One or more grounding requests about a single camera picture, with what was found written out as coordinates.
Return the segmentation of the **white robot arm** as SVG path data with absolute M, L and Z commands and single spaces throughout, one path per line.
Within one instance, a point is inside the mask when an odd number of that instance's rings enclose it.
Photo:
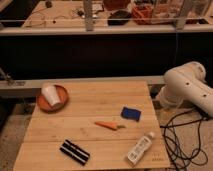
M 205 83 L 205 77 L 204 66 L 196 61 L 169 69 L 156 99 L 166 109 L 176 108 L 188 100 L 213 118 L 213 88 Z

